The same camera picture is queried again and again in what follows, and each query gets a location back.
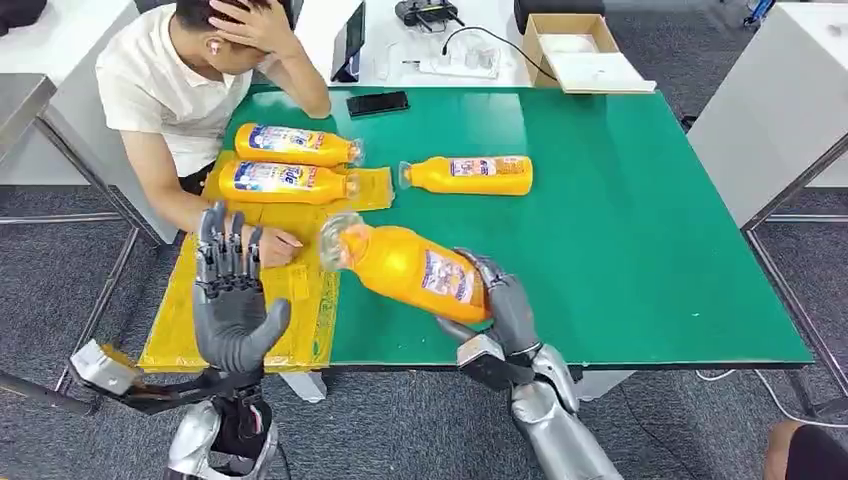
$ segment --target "white shirt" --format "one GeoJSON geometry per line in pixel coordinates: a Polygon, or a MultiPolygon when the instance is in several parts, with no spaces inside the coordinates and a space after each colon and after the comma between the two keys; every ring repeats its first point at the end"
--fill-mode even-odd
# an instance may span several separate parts
{"type": "Polygon", "coordinates": [[[106,125],[161,133],[185,177],[215,160],[253,72],[224,74],[219,82],[190,69],[168,32],[175,10],[169,4],[139,16],[109,41],[95,68],[106,125]]]}

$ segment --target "smartphone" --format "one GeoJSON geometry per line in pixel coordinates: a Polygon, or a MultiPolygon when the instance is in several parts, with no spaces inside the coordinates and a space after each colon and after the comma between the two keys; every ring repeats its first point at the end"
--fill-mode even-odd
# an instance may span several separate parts
{"type": "Polygon", "coordinates": [[[406,98],[406,92],[376,93],[347,99],[347,109],[351,117],[406,110],[407,108],[409,108],[409,101],[406,98]]]}

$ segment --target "gray carpet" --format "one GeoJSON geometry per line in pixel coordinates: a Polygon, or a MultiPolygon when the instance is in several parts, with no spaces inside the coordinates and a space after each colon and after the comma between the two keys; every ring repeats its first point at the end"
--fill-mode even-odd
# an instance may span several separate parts
{"type": "MultiPolygon", "coordinates": [[[[737,27],[740,1],[608,4],[619,45],[659,82],[677,113],[703,108],[751,35],[737,27]]],[[[0,215],[98,207],[105,205],[87,188],[0,189],[0,215]]],[[[846,207],[844,194],[812,192],[792,206],[846,207]]],[[[125,234],[121,224],[2,228],[0,369],[52,384],[125,234]]],[[[841,295],[848,232],[839,225],[766,225],[761,234],[848,364],[848,299],[841,295]]],[[[176,254],[176,247],[137,248],[98,339],[119,338],[138,356],[176,254]]],[[[797,411],[785,375],[767,375],[797,411]]],[[[805,368],[801,378],[814,402],[837,393],[819,366],[805,368]]],[[[264,382],[296,480],[542,478],[508,419],[506,397],[456,373],[331,373],[326,381],[330,396],[317,405],[300,401],[279,378],[264,382]]],[[[160,478],[182,413],[145,417],[106,402],[96,416],[82,418],[5,391],[0,411],[0,478],[14,480],[160,478]]],[[[733,480],[761,477],[768,430],[781,415],[750,372],[707,384],[692,372],[669,371],[637,373],[584,404],[581,418],[625,478],[733,480]]],[[[835,435],[848,445],[848,435],[835,435]]],[[[282,478],[281,467],[272,478],[282,478]]]]}

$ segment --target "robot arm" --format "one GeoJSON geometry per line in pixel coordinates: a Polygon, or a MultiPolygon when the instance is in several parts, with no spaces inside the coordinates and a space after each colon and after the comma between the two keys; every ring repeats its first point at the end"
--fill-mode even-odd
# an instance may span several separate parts
{"type": "Polygon", "coordinates": [[[489,329],[478,333],[436,319],[461,343],[460,371],[495,390],[511,389],[515,425],[550,480],[621,480],[595,437],[577,419],[579,401],[571,373],[560,353],[538,339],[521,282],[486,257],[458,252],[482,277],[493,320],[489,329]]]}
{"type": "Polygon", "coordinates": [[[225,235],[223,203],[206,210],[197,241],[193,290],[194,331],[209,363],[196,379],[175,385],[144,383],[123,354],[94,340],[71,357],[78,383],[147,414],[192,404],[168,453],[166,478],[262,478],[277,451],[277,427],[262,398],[263,359],[289,324],[290,306],[277,299],[265,312],[259,279],[261,230],[247,255],[241,247],[243,214],[225,235]],[[231,456],[213,467],[211,452],[231,456]]]}

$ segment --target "orange juice bottle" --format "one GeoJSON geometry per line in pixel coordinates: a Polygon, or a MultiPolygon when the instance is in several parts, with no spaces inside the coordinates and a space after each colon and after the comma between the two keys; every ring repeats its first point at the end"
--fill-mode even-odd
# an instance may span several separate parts
{"type": "Polygon", "coordinates": [[[366,288],[462,323],[488,316],[480,274],[462,255],[402,227],[371,227],[356,213],[321,228],[321,263],[349,269],[366,288]]]}
{"type": "Polygon", "coordinates": [[[528,157],[431,157],[424,162],[400,162],[401,188],[420,187],[435,193],[526,195],[533,185],[528,157]]]}
{"type": "Polygon", "coordinates": [[[236,153],[245,160],[299,163],[335,167],[343,163],[362,165],[362,140],[300,128],[245,123],[235,138],[236,153]]]}
{"type": "Polygon", "coordinates": [[[240,160],[225,164],[218,182],[225,198],[251,203],[321,205],[339,198],[352,198],[359,191],[356,174],[344,175],[311,165],[240,160]]]}

